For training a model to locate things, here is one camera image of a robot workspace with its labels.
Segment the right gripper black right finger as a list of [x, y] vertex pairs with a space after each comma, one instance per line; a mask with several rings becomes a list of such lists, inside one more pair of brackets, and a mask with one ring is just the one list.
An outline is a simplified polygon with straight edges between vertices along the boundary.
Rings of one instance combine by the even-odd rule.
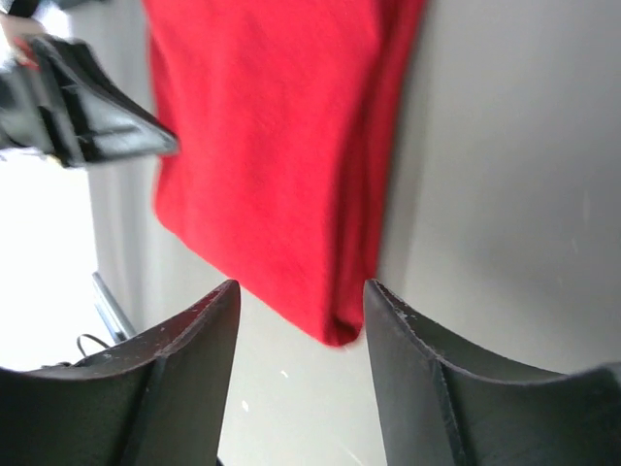
[[484, 349], [376, 280], [366, 336], [390, 465], [616, 465], [620, 367], [558, 374]]

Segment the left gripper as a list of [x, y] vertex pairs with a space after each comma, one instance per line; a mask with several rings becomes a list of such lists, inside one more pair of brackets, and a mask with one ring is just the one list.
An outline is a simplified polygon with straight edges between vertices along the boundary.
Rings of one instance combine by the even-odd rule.
[[84, 41], [31, 39], [38, 69], [1, 64], [1, 150], [81, 168], [177, 149], [176, 135], [123, 93]]

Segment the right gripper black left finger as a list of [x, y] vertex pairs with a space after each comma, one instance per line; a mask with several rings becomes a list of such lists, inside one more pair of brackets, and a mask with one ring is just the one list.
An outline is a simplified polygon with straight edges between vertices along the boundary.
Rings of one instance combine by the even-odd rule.
[[5, 465], [215, 465], [241, 313], [226, 281], [69, 365], [1, 373]]

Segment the dark red t-shirt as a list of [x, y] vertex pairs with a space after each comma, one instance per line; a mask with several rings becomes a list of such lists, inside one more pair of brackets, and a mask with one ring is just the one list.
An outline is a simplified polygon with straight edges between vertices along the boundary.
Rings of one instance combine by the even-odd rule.
[[421, 1], [148, 1], [161, 223], [332, 347], [363, 322]]

